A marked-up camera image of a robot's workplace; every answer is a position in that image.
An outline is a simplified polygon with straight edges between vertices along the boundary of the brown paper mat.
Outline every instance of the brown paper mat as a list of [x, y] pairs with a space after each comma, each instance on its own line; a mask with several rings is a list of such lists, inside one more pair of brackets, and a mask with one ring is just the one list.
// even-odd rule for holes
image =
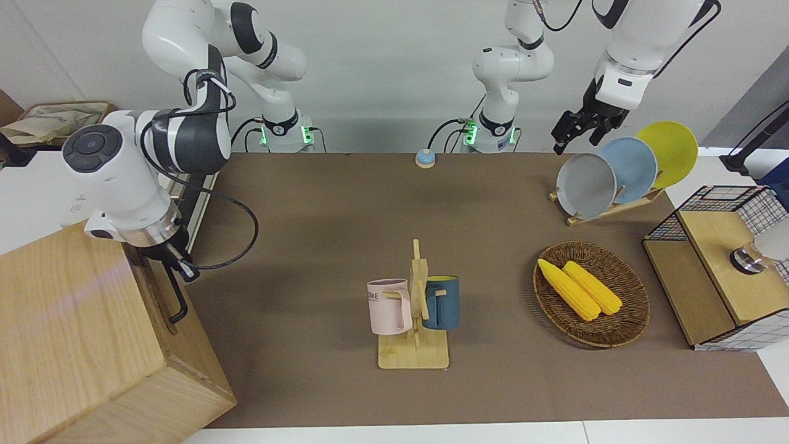
[[[693, 352], [641, 247], [671, 211], [652, 205], [569, 228], [546, 195], [552, 154], [235, 154], [216, 189], [260, 218], [254, 250], [189, 285], [238, 398], [212, 427], [789, 416], [753, 353]], [[212, 199], [199, 263], [249, 239], [240, 210]], [[461, 328], [447, 371], [382, 371], [365, 282], [408, 277], [411, 239], [431, 273], [460, 276]], [[568, 239], [627, 261], [652, 320], [633, 344], [590, 351], [533, 313], [537, 255]]]

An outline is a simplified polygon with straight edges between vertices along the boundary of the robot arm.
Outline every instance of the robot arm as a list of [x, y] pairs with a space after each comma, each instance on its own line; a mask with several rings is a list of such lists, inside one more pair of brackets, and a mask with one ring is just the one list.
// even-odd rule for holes
[[578, 112], [565, 111], [552, 131], [554, 151], [593, 130], [592, 145], [619, 128], [636, 109], [649, 82], [669, 51], [703, 13], [705, 0], [614, 0], [600, 22], [613, 28], [611, 42], [600, 59]]
[[474, 58], [474, 75], [486, 92], [469, 138], [469, 145], [479, 152], [499, 152], [509, 145], [520, 100], [510, 83], [544, 79], [553, 70], [553, 52], [544, 42], [543, 25], [531, 1], [507, 0], [504, 23], [518, 45], [487, 47]]
[[[288, 58], [278, 57], [276, 37], [253, 7], [221, 0], [157, 0], [143, 46], [184, 84], [190, 107], [116, 111], [73, 134], [63, 156], [73, 181], [98, 209], [88, 234], [127, 242], [194, 280], [200, 272], [190, 266], [189, 233], [149, 161], [170, 173], [216, 173], [230, 157], [226, 113], [235, 105], [222, 57], [238, 56], [256, 70], [275, 70], [278, 60], [287, 66]], [[194, 101], [186, 85], [191, 76]]]
[[299, 152], [312, 143], [309, 117], [294, 104], [293, 95], [283, 82], [298, 81], [305, 74], [304, 53], [280, 45], [279, 56], [265, 70], [239, 57], [225, 59], [228, 71], [252, 89], [260, 100], [265, 145], [272, 152]]

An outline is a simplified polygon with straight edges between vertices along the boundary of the wooden plate holder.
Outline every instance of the wooden plate holder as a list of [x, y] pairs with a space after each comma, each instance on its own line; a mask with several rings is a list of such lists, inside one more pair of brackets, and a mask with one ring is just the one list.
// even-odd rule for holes
[[[663, 173], [662, 171], [658, 171], [657, 177], [660, 177], [660, 174], [662, 173]], [[619, 190], [617, 190], [616, 195], [614, 196], [614, 200], [616, 200], [616, 198], [618, 198], [622, 194], [622, 192], [624, 192], [624, 190], [625, 190], [625, 186], [622, 185], [619, 188]], [[578, 213], [575, 213], [567, 218], [567, 226], [574, 227], [576, 225], [586, 224], [587, 222], [591, 222], [593, 220], [602, 219], [604, 217], [613, 216], [615, 214], [619, 214], [631, 209], [636, 209], [644, 205], [649, 205], [652, 202], [654, 202], [664, 191], [665, 188], [652, 188], [646, 195], [644, 195], [643, 198], [640, 198], [637, 201], [632, 201], [626, 204], [611, 204], [611, 206], [608, 207], [607, 210], [602, 212], [598, 217], [593, 217], [591, 219], [581, 219], [578, 217]], [[558, 187], [556, 187], [556, 189], [548, 195], [548, 199], [550, 199], [551, 201], [559, 200]]]

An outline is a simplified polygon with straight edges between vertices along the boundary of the yellow corn cob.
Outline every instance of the yellow corn cob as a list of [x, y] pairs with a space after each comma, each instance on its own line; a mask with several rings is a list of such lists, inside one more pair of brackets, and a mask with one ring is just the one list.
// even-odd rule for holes
[[572, 308], [584, 321], [592, 321], [600, 316], [600, 307], [594, 302], [581, 286], [570, 279], [559, 267], [544, 259], [537, 259], [537, 264], [548, 283], [562, 296], [564, 302]]
[[568, 261], [562, 270], [592, 296], [605, 314], [614, 314], [622, 308], [622, 300], [578, 263]]

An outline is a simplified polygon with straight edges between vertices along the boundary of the wicker basket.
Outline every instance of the wicker basket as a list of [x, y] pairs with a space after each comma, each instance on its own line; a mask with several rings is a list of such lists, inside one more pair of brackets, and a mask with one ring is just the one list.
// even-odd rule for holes
[[563, 267], [573, 260], [606, 284], [623, 302], [618, 313], [601, 314], [587, 322], [551, 287], [540, 267], [534, 267], [533, 284], [545, 315], [567, 336], [598, 348], [612, 348], [638, 339], [649, 324], [649, 298], [641, 280], [622, 259], [601, 246], [569, 241], [549, 247], [541, 259]]

